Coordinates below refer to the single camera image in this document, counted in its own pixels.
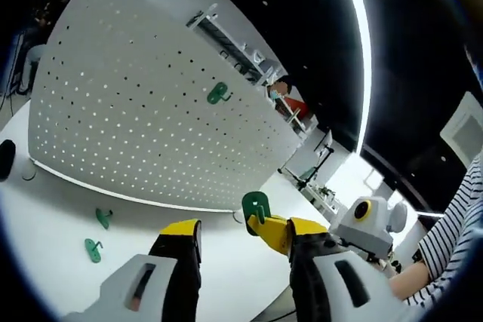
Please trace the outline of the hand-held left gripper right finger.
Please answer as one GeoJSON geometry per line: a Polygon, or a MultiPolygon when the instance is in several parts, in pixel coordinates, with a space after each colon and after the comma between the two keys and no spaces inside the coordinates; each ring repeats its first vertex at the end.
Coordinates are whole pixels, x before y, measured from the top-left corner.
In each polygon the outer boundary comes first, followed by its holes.
{"type": "Polygon", "coordinates": [[[292,232],[290,286],[298,321],[417,321],[422,314],[395,297],[389,279],[319,224],[292,232]]]}

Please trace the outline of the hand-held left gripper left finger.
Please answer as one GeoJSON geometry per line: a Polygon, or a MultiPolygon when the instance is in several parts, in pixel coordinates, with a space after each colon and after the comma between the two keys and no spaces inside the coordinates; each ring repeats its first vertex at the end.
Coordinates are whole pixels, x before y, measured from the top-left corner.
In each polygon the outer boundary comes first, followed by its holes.
{"type": "Polygon", "coordinates": [[[100,286],[99,298],[63,321],[194,321],[202,285],[201,221],[163,228],[148,254],[137,254],[100,286]]]}

